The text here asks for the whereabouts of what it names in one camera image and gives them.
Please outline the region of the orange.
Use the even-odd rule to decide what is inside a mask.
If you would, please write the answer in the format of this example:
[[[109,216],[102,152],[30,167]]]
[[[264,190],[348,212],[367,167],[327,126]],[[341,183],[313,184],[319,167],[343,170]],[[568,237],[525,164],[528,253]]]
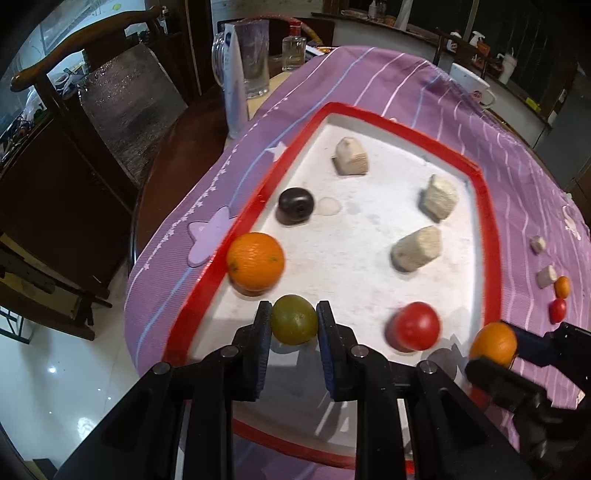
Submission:
[[[503,322],[492,322],[476,335],[469,352],[469,359],[486,357],[494,363],[509,368],[517,353],[517,337],[514,330]]]

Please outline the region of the beige cake block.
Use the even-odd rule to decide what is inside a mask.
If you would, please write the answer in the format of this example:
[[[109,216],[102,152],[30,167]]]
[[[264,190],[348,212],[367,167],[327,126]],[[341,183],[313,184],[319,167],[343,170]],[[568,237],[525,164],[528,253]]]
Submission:
[[[400,239],[392,247],[391,259],[396,268],[413,272],[437,259],[442,251],[440,229],[428,226]]]
[[[342,175],[365,175],[369,172],[369,157],[362,143],[353,137],[344,137],[335,146],[335,169]]]
[[[456,187],[444,177],[432,175],[422,193],[420,208],[433,220],[447,219],[459,201]]]

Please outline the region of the small orange fruit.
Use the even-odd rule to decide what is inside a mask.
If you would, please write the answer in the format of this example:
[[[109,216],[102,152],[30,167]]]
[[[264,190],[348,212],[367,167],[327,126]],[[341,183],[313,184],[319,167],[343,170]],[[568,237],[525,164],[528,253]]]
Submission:
[[[566,276],[560,276],[554,283],[554,291],[557,298],[567,299],[571,292],[569,278]]]

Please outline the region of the beige cake block far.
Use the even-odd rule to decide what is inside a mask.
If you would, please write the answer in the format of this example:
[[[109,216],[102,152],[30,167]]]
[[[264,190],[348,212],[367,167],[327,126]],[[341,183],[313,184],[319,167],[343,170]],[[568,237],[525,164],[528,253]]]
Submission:
[[[335,169],[342,175],[365,175],[369,172],[369,157],[362,143],[353,137],[344,137],[335,146]]]

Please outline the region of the white mug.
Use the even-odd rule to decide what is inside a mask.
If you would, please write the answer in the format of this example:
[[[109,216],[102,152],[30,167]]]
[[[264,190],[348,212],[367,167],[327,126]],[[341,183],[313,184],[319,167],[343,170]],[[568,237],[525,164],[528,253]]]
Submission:
[[[462,86],[482,108],[488,109],[496,102],[497,97],[490,89],[490,84],[468,68],[453,63],[450,69],[450,76]]]

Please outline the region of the beige cake block middle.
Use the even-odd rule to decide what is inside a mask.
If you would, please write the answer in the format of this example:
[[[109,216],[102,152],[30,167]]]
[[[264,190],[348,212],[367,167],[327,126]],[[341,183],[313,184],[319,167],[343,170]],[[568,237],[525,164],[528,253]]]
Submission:
[[[442,251],[440,229],[428,226],[400,239],[392,247],[391,259],[396,268],[413,272],[437,259]]]

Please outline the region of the small red tomato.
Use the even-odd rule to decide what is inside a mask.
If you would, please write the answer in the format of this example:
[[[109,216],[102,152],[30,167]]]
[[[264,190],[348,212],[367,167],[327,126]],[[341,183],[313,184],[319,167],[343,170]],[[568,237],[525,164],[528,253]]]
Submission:
[[[567,303],[563,298],[554,299],[549,305],[549,318],[552,324],[561,323],[567,314]]]

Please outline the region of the green round fruit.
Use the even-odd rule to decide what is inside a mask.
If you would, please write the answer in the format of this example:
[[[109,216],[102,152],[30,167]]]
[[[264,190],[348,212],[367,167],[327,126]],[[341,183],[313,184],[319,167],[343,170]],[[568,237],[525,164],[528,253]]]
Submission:
[[[307,343],[318,334],[317,312],[304,297],[284,295],[273,304],[270,328],[281,344],[297,346]]]

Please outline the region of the dark plum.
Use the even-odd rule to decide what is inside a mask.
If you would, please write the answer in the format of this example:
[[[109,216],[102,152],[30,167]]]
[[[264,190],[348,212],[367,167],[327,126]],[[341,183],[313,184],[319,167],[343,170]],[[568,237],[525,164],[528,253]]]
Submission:
[[[315,210],[315,198],[301,187],[291,187],[280,193],[276,206],[276,219],[286,225],[308,221]]]

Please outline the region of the wooden chair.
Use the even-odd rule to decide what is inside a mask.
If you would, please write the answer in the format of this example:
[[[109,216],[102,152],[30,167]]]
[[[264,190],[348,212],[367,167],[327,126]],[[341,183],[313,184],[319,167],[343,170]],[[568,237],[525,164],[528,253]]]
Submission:
[[[104,287],[128,250],[147,166],[197,84],[183,16],[88,26],[20,72],[46,116],[1,174],[1,229],[48,268]]]

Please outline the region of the clear bottle red cap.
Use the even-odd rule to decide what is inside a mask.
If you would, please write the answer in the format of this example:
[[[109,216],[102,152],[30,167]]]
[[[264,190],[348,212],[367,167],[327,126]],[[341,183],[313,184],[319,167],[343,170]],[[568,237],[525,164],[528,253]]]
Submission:
[[[290,34],[283,38],[283,53],[281,54],[281,70],[293,71],[304,65],[305,61],[305,47],[307,41],[301,35],[301,21],[291,20]]]

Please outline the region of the red rimmed white tray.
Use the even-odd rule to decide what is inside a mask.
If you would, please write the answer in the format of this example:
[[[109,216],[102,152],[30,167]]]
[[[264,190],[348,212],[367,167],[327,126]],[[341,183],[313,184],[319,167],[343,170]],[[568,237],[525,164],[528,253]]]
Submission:
[[[367,174],[335,169],[335,146],[344,137],[358,139],[367,150]],[[450,181],[459,201],[439,226],[442,254],[403,273],[392,264],[391,248],[431,224],[420,198],[432,175]],[[315,210],[308,221],[286,225],[277,221],[276,206],[291,187],[310,191]],[[329,301],[335,320],[391,361],[440,359],[461,381],[460,357],[479,329],[501,316],[499,233],[482,170],[412,128],[331,102],[273,162],[230,227],[219,220],[197,226],[206,235],[204,271],[170,330],[165,361],[183,365],[204,358],[252,322],[257,299],[235,289],[226,268],[229,245],[249,231],[273,236],[286,257],[283,275],[263,299],[297,294],[311,303]],[[385,336],[394,314],[413,302],[429,304],[441,320],[439,341],[425,351],[395,348]]]

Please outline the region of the small beige block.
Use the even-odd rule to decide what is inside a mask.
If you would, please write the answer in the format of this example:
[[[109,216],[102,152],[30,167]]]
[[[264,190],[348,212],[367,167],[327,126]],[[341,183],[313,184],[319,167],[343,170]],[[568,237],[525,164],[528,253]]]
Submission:
[[[553,285],[557,279],[558,275],[553,265],[547,265],[536,273],[536,283],[540,289]]]
[[[547,243],[544,237],[536,235],[531,238],[530,246],[536,255],[541,255],[546,251]]]

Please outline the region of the purple striped tablecloth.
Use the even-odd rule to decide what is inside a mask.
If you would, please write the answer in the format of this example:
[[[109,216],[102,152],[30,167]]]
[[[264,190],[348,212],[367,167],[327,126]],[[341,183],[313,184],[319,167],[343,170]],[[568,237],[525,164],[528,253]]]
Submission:
[[[190,226],[222,208],[231,215],[252,195],[273,161],[325,103],[342,102],[414,128],[475,162],[483,171],[500,231],[502,316],[532,332],[549,327],[553,293],[536,271],[553,264],[567,276],[569,323],[590,325],[590,232],[571,198],[526,146],[488,118],[451,77],[429,61],[369,46],[345,46],[295,71],[221,153],[204,115],[185,114],[160,154],[171,174],[153,173],[161,194],[156,220],[139,246],[127,285],[125,341],[138,372],[164,353],[169,331],[200,268],[188,262]],[[547,248],[536,255],[533,236]]]

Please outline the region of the large orange fruit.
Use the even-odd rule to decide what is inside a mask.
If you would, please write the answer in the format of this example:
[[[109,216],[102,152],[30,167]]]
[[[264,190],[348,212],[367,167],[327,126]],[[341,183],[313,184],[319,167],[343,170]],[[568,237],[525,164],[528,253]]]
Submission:
[[[231,243],[226,265],[228,276],[235,286],[250,294],[260,294],[279,282],[286,257],[273,236],[249,232]]]

